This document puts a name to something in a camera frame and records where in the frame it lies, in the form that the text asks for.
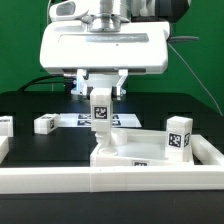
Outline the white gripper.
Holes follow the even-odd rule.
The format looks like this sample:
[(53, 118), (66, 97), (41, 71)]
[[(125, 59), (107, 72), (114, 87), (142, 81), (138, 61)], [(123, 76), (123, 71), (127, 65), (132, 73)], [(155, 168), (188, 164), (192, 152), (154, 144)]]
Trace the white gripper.
[(168, 66), (167, 21), (133, 22), (131, 0), (66, 0), (50, 7), (40, 63), (51, 74), (77, 71), (76, 90), (89, 99), (89, 72), (118, 71), (112, 98), (126, 94), (131, 74), (161, 74)]

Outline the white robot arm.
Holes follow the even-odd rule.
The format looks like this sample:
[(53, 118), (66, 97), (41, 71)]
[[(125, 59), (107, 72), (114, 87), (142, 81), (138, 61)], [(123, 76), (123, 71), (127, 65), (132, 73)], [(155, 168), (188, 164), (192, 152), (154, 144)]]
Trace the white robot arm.
[(161, 74), (168, 66), (171, 25), (191, 0), (65, 0), (49, 9), (40, 63), (50, 74), (74, 76), (73, 92), (107, 88), (124, 94), (129, 75)]

